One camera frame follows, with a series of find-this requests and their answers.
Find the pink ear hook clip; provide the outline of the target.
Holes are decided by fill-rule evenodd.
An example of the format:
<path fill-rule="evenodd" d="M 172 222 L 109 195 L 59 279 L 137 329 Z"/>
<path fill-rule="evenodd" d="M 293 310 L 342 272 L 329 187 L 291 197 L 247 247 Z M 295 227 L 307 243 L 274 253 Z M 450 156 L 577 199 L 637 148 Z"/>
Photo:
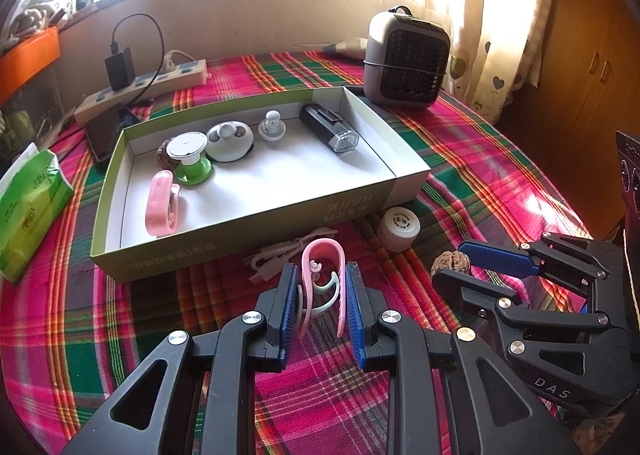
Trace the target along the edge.
<path fill-rule="evenodd" d="M 297 285 L 296 329 L 303 338 L 312 319 L 337 308 L 337 337 L 346 331 L 346 258 L 333 238 L 317 238 L 303 250 Z"/>

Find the brown walnut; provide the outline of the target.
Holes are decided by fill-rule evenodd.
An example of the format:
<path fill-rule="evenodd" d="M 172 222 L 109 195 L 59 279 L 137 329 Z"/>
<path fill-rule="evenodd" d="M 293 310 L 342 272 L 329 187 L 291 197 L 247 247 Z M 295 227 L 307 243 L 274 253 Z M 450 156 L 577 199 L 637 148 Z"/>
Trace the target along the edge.
<path fill-rule="evenodd" d="M 160 169 L 166 169 L 174 171 L 180 164 L 179 160 L 171 158 L 167 152 L 167 146 L 170 139 L 165 140 L 156 150 L 156 162 Z"/>
<path fill-rule="evenodd" d="M 431 267 L 431 276 L 442 270 L 451 270 L 462 274 L 471 273 L 471 262 L 468 255 L 459 250 L 444 251 L 435 258 Z"/>

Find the green white cardboard tray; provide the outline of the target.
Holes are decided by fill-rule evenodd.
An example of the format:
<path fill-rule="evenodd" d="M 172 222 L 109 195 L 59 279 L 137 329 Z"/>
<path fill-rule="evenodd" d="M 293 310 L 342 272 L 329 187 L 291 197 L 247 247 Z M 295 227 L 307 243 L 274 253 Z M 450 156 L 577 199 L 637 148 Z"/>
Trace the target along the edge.
<path fill-rule="evenodd" d="M 317 103 L 359 134 L 353 151 L 336 154 L 299 120 Z M 156 150 L 183 132 L 223 122 L 257 129 L 270 110 L 285 122 L 277 142 L 262 138 L 240 160 L 216 163 L 212 175 L 179 193 L 178 227 L 164 237 L 145 229 Z M 122 130 L 108 164 L 90 257 L 117 282 L 157 275 L 296 238 L 413 200 L 426 161 L 378 115 L 344 88 L 296 90 L 202 105 Z"/>

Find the white panda round gadget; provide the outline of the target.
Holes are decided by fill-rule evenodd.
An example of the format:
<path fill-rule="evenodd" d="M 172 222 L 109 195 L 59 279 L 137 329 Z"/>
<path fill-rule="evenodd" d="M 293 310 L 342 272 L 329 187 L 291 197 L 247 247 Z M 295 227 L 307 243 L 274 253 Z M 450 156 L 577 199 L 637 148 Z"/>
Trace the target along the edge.
<path fill-rule="evenodd" d="M 206 155 L 216 163 L 232 163 L 247 155 L 254 145 L 250 126 L 236 120 L 215 125 L 206 132 Z"/>

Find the small white round knob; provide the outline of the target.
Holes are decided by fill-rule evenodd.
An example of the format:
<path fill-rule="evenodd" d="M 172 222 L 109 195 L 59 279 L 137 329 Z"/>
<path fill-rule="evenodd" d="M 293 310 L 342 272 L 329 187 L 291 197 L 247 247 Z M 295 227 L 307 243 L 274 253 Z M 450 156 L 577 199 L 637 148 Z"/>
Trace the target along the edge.
<path fill-rule="evenodd" d="M 258 126 L 258 134 L 268 142 L 280 141 L 286 132 L 285 122 L 276 110 L 268 111 Z"/>

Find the wooden wardrobe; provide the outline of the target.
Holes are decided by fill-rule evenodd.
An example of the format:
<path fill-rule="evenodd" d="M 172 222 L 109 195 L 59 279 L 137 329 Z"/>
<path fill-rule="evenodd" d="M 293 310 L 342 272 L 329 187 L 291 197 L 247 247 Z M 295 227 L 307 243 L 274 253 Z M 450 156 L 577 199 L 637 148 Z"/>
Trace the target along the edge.
<path fill-rule="evenodd" d="M 615 132 L 639 131 L 639 23 L 625 0 L 552 0 L 539 85 L 499 129 L 548 177 L 591 235 L 623 219 Z"/>

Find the black bike light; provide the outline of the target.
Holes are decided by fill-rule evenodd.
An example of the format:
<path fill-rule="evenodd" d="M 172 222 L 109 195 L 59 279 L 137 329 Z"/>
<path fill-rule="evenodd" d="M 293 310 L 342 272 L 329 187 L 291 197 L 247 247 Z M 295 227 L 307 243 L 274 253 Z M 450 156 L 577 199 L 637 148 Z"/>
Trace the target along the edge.
<path fill-rule="evenodd" d="M 320 104 L 304 105 L 299 120 L 336 154 L 353 151 L 359 143 L 359 134 L 345 125 L 343 117 Z"/>

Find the brown walnut in tray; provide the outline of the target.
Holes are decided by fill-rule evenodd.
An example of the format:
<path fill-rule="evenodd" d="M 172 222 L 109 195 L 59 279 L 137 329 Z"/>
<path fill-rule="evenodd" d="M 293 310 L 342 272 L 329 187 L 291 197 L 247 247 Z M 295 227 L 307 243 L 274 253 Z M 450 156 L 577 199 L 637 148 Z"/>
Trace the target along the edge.
<path fill-rule="evenodd" d="M 174 171 L 180 164 L 179 160 L 171 158 L 167 152 L 167 146 L 170 139 L 165 140 L 156 150 L 156 162 L 160 169 L 166 169 Z"/>

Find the black smartphone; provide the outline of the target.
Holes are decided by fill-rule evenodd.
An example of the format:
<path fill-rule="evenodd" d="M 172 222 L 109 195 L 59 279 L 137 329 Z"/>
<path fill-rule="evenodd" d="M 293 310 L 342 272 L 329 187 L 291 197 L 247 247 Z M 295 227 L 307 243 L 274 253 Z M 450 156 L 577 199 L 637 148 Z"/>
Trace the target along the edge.
<path fill-rule="evenodd" d="M 140 123 L 141 119 L 120 103 L 89 120 L 84 128 L 96 162 L 107 164 L 122 130 Z"/>

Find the white blue power strip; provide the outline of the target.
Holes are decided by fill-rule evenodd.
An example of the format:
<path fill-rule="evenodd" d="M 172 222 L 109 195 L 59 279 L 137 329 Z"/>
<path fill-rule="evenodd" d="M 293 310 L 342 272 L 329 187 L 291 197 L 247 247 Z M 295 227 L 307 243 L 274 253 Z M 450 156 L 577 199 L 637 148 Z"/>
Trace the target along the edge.
<path fill-rule="evenodd" d="M 176 90 L 205 85 L 207 76 L 205 60 L 177 65 L 172 71 L 160 73 L 154 82 L 151 82 L 154 73 L 144 74 L 134 78 L 134 82 L 125 89 L 114 91 L 111 87 L 107 87 L 90 94 L 76 108 L 74 117 L 79 125 L 85 125 L 114 105 L 131 105 L 132 101 L 138 103 Z"/>

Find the heart pattern curtain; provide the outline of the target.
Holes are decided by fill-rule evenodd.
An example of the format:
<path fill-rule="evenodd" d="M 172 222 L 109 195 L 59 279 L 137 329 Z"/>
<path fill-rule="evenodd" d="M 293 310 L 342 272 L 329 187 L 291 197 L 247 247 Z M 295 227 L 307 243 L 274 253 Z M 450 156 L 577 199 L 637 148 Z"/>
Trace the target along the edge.
<path fill-rule="evenodd" d="M 445 90 L 497 123 L 524 84 L 537 85 L 552 0 L 425 0 L 451 39 Z"/>

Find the green tissue pack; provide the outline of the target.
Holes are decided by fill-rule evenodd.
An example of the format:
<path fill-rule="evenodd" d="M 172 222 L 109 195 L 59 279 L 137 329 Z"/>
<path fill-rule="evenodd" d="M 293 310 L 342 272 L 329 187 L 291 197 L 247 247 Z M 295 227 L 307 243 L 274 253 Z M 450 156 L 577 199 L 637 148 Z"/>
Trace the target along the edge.
<path fill-rule="evenodd" d="M 74 194 L 50 150 L 29 143 L 1 178 L 1 277 L 16 284 Z"/>

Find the black charger adapter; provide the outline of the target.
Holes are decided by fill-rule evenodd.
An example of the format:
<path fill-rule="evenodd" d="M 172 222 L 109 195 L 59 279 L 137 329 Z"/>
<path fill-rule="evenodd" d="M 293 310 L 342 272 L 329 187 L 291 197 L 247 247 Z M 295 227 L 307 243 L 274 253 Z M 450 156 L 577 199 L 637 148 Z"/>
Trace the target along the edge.
<path fill-rule="evenodd" d="M 129 87 L 136 78 L 130 48 L 116 50 L 104 60 L 108 81 L 114 92 Z"/>

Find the glass tank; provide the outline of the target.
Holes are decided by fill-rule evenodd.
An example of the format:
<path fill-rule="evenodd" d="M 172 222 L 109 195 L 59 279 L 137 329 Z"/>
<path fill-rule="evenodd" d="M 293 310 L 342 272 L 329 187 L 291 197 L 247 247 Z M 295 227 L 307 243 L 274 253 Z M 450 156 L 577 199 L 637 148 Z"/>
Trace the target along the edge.
<path fill-rule="evenodd" d="M 1 105 L 1 172 L 29 143 L 47 145 L 60 131 L 65 112 L 55 70 L 49 66 Z"/>

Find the orange box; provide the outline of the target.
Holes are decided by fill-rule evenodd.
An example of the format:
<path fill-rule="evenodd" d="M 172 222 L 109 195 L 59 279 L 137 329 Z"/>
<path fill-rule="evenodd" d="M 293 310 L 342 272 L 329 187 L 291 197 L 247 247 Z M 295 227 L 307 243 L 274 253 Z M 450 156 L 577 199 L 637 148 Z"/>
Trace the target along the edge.
<path fill-rule="evenodd" d="M 58 29 L 49 27 L 11 49 L 0 62 L 0 104 L 61 56 Z"/>

